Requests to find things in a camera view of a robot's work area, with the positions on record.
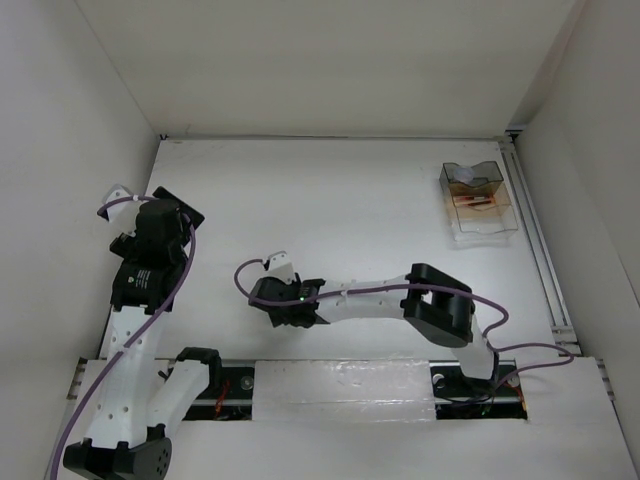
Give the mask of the red pen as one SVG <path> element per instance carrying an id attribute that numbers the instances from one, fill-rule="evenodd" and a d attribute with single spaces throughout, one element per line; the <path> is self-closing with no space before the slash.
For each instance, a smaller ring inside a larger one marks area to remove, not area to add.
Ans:
<path id="1" fill-rule="evenodd" d="M 483 196 L 454 196 L 452 198 L 453 204 L 457 208 L 461 207 L 480 207 L 483 205 L 492 205 L 495 203 L 495 199 L 491 195 Z"/>
<path id="2" fill-rule="evenodd" d="M 472 200 L 465 202 L 458 202 L 456 207 L 461 210 L 470 210 L 475 212 L 484 212 L 494 209 L 497 206 L 496 201 L 493 198 L 483 198 L 480 200 Z"/>

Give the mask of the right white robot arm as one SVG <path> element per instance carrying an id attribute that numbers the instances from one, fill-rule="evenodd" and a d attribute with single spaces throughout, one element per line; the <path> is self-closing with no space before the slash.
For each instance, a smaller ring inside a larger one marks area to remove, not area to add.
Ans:
<path id="1" fill-rule="evenodd" d="M 429 343 L 452 352 L 471 392 L 486 393 L 499 379 L 499 355 L 479 328 L 471 288 L 427 264 L 415 263 L 407 274 L 377 282 L 303 280 L 298 274 L 284 278 L 270 273 L 256 281 L 247 298 L 275 327 L 402 320 Z"/>

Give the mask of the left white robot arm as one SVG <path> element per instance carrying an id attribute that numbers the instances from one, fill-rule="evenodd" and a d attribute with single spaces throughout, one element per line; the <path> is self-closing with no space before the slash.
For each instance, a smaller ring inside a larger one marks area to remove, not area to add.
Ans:
<path id="1" fill-rule="evenodd" d="M 156 352 L 174 300 L 190 273 L 203 215 L 163 187 L 149 196 L 115 188 L 98 214 L 132 213 L 110 250 L 122 260 L 112 283 L 107 363 L 87 388 L 58 440 L 49 476 L 67 469 L 84 479 L 163 479 L 172 438 L 201 396 L 222 387 L 215 349 L 189 347 L 161 387 Z"/>

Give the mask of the round clear pin box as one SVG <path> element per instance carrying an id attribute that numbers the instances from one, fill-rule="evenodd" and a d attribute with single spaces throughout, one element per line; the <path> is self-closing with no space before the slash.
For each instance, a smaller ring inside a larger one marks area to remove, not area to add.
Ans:
<path id="1" fill-rule="evenodd" d="M 453 179 L 469 185 L 475 179 L 474 169 L 470 166 L 458 165 L 453 170 Z"/>

